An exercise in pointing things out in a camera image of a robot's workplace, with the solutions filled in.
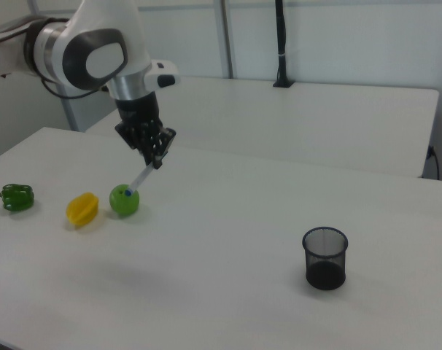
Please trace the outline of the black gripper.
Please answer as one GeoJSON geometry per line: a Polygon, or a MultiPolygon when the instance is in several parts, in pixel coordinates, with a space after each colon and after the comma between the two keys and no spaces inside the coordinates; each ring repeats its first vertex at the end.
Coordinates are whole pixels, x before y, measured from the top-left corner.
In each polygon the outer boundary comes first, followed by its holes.
{"type": "Polygon", "coordinates": [[[152,163],[159,169],[177,133],[163,126],[156,93],[115,102],[121,119],[115,130],[131,149],[139,151],[146,165],[152,163]]]}

